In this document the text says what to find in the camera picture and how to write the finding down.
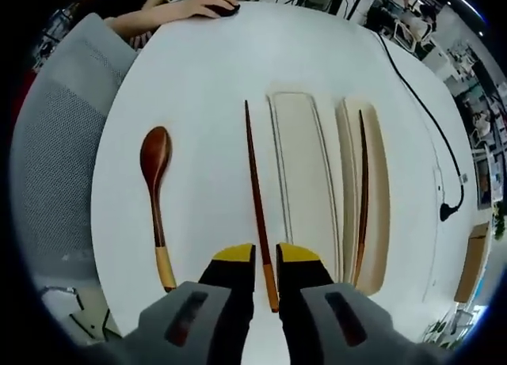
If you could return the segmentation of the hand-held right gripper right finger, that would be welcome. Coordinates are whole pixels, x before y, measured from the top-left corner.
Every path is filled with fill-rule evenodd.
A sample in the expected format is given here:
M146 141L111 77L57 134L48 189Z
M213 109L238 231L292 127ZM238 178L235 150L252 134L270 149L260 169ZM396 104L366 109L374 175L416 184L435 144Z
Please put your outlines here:
M398 364L391 316L347 283L335 283L320 257L276 247L279 316L293 364Z

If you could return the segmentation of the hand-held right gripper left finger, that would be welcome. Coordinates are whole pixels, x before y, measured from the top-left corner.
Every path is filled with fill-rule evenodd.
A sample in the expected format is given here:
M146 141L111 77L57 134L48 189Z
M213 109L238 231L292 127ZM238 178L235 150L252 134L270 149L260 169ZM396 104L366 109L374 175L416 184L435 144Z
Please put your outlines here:
M239 364L254 314L256 247L227 247L198 282L146 308L136 337L142 364Z

